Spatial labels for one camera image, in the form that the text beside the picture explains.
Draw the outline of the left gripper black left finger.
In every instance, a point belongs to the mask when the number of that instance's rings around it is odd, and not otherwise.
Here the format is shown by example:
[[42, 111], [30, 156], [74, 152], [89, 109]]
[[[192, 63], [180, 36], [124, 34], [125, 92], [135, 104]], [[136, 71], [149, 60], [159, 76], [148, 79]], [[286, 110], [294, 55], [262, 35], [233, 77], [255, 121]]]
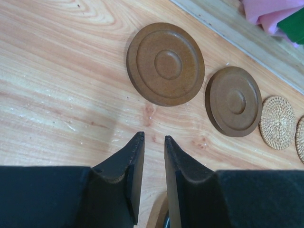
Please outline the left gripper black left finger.
[[94, 167], [1, 166], [1, 227], [134, 227], [144, 149], [144, 132], [137, 132], [122, 149]]

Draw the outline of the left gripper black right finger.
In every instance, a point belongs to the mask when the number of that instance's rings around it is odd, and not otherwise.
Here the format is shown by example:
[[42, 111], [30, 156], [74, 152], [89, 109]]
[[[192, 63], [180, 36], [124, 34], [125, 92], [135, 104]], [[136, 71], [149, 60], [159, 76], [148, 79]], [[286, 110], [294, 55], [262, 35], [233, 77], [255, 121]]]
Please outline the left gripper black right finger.
[[213, 171], [164, 140], [172, 228], [301, 228], [301, 170]]

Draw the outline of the brown wooden coaster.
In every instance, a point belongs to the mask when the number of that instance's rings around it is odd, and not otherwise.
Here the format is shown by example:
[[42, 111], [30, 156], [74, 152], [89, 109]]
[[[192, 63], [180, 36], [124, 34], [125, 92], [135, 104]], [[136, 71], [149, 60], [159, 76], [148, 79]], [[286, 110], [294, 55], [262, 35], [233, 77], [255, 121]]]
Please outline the brown wooden coaster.
[[228, 66], [210, 78], [205, 107], [212, 125], [228, 137], [244, 137], [257, 127], [262, 97], [254, 78], [244, 69]]
[[201, 50], [182, 28], [170, 23], [143, 27], [132, 39], [126, 67], [138, 93], [160, 106], [177, 106], [200, 91], [205, 65]]

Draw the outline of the woven rattan coaster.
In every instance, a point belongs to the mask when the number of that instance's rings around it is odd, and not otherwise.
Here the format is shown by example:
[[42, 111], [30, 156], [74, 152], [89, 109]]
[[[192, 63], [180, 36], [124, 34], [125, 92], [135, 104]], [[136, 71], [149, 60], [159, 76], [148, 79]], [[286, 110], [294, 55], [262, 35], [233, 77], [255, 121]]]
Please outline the woven rattan coaster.
[[268, 97], [263, 102], [259, 129], [264, 142], [270, 148], [288, 148], [296, 131], [295, 112], [291, 103], [281, 96]]
[[304, 163], [304, 117], [302, 116], [297, 124], [295, 133], [295, 147], [297, 155], [302, 163]]

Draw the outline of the black plastic tray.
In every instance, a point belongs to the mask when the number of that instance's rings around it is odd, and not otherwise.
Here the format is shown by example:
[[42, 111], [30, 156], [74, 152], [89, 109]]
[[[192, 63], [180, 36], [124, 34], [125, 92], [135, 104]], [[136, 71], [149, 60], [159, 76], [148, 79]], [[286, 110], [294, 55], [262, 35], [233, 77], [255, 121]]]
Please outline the black plastic tray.
[[163, 228], [170, 228], [170, 217], [168, 214], [164, 218]]

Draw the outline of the wooden clothes rack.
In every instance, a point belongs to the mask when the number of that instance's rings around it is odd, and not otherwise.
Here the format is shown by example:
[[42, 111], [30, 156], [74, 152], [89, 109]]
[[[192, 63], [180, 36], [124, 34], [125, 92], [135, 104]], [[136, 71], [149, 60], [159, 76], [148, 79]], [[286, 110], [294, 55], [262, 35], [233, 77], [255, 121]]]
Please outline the wooden clothes rack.
[[304, 91], [304, 48], [267, 35], [249, 23], [238, 0], [175, 0], [175, 5], [218, 33], [300, 93]]

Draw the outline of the green garment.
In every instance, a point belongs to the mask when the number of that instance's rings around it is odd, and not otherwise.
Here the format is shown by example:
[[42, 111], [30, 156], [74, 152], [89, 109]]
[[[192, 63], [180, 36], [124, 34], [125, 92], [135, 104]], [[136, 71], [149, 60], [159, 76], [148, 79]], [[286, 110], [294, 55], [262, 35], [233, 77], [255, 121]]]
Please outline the green garment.
[[287, 37], [298, 45], [304, 44], [304, 9], [301, 8], [294, 14], [280, 21], [277, 26]]

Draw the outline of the pink shirt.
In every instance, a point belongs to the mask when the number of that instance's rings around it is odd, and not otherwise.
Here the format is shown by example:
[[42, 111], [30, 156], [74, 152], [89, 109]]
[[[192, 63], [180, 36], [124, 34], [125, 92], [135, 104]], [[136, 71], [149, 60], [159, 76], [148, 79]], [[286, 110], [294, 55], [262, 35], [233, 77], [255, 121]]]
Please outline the pink shirt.
[[304, 7], [302, 0], [243, 0], [246, 19], [249, 23], [260, 25], [264, 32], [273, 37], [280, 37], [293, 44], [288, 36], [277, 25], [282, 20], [296, 13]]

